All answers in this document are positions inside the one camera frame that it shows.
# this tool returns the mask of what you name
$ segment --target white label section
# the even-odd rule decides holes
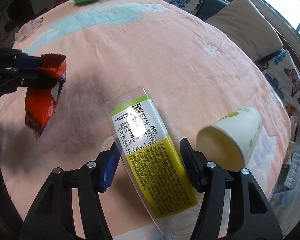
[[[126,155],[165,139],[168,133],[151,99],[115,114],[112,122]]]

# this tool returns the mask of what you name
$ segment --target white paper cup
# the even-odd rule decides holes
[[[201,128],[196,149],[223,169],[239,171],[250,161],[262,126],[259,112],[251,106],[242,106]]]

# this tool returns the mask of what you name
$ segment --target orange wrapper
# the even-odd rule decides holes
[[[26,126],[40,137],[44,127],[55,113],[63,84],[66,82],[66,56],[60,54],[41,55],[39,69],[46,75],[56,78],[53,89],[28,88],[26,94]]]

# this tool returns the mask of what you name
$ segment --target metal screw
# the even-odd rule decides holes
[[[96,166],[95,162],[88,162],[87,163],[88,168],[94,168]]]
[[[61,171],[62,171],[61,168],[54,168],[52,172],[53,172],[53,174],[56,174],[56,175],[57,175],[57,174],[59,174]]]
[[[208,162],[207,166],[210,167],[210,168],[215,168],[216,164],[214,162]]]
[[[248,174],[250,173],[250,171],[249,171],[248,169],[246,169],[246,168],[243,168],[243,169],[241,170],[241,172],[242,172],[242,174],[244,174],[244,175],[248,175]]]

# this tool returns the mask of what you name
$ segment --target clear plastic bottle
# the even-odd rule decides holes
[[[188,240],[200,204],[146,89],[130,90],[105,108],[124,165],[154,223],[163,234]]]

